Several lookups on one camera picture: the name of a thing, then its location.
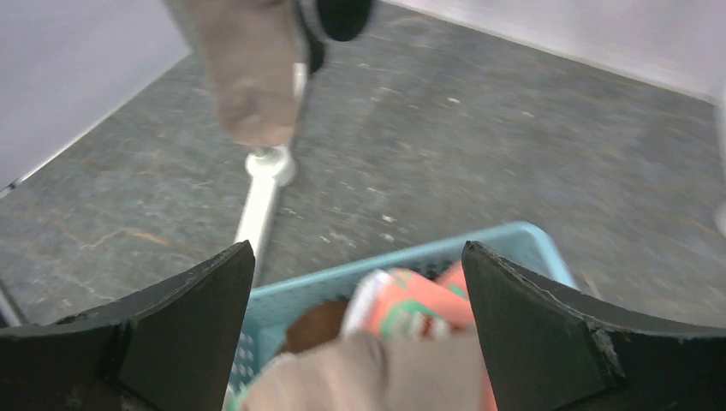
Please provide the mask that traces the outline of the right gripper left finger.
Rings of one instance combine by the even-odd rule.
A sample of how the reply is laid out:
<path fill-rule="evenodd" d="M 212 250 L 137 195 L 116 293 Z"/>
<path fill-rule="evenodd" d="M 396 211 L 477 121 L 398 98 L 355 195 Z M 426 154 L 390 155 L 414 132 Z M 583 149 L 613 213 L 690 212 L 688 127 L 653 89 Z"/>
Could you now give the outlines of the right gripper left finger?
<path fill-rule="evenodd" d="M 221 409 L 254 268 L 237 243 L 103 306 L 3 329 L 2 409 Z"/>

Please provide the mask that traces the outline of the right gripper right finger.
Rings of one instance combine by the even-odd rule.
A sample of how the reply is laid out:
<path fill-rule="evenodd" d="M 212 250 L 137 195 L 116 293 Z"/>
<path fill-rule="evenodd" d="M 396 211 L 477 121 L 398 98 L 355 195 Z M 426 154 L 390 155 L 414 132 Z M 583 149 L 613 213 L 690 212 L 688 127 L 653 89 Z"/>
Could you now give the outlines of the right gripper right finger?
<path fill-rule="evenodd" d="M 461 262 L 501 410 L 724 409 L 724 329 L 601 301 L 476 241 Z"/>

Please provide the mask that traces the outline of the salmon pink sock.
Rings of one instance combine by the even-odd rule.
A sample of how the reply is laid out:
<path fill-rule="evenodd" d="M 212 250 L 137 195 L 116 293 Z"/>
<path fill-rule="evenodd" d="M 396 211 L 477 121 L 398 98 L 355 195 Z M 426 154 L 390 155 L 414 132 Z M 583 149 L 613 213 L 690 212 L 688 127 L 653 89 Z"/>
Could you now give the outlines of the salmon pink sock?
<path fill-rule="evenodd" d="M 429 280 L 402 268 L 375 270 L 363 277 L 345 312 L 341 333 L 366 331 L 384 340 L 443 339 L 476 333 L 463 270 L 453 264 Z"/>

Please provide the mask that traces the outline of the brown sock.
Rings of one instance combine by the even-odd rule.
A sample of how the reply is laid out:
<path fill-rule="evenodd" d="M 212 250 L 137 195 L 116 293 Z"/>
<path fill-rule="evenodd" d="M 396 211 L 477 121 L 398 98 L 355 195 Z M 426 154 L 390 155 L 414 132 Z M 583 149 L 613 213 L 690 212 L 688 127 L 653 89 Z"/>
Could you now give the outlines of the brown sock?
<path fill-rule="evenodd" d="M 307 309 L 286 330 L 278 354 L 298 354 L 335 340 L 342 327 L 349 298 L 323 301 Z"/>

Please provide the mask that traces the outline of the black sock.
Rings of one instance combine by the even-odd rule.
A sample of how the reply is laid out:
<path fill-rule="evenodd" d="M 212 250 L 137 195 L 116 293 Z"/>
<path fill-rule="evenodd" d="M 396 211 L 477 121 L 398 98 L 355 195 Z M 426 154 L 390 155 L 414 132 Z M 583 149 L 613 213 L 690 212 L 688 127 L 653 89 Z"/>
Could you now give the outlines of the black sock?
<path fill-rule="evenodd" d="M 371 19 L 375 3 L 373 0 L 294 1 L 307 49 L 309 76 L 324 65 L 326 41 L 348 42 L 358 37 Z"/>

